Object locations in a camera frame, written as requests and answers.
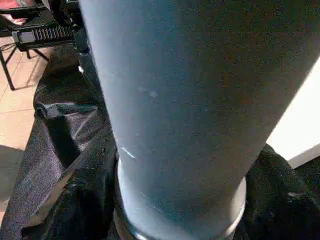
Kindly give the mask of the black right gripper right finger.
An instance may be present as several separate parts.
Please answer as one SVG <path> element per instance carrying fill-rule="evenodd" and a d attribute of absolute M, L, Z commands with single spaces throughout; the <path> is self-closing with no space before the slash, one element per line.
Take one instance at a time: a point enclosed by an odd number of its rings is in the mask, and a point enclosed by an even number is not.
<path fill-rule="evenodd" d="M 245 177 L 236 240 L 318 240 L 320 205 L 288 162 L 265 145 Z"/>

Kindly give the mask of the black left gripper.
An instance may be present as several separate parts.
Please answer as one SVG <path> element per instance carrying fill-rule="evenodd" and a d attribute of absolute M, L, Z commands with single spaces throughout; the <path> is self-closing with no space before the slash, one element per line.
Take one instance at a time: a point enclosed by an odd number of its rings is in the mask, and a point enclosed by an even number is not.
<path fill-rule="evenodd" d="M 74 31 L 85 30 L 79 0 L 49 0 L 48 8 L 58 27 L 71 28 Z M 103 112 L 106 112 L 106 104 L 88 37 L 86 35 L 75 35 L 74 41 L 79 66 L 82 69 L 90 98 L 96 101 Z"/>

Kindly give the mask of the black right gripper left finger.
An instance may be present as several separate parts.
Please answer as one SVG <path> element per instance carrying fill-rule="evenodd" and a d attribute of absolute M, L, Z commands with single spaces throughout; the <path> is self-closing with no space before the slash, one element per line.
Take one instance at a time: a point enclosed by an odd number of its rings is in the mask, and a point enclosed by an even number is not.
<path fill-rule="evenodd" d="M 106 240 L 113 219 L 116 148 L 83 152 L 21 230 L 23 240 Z"/>

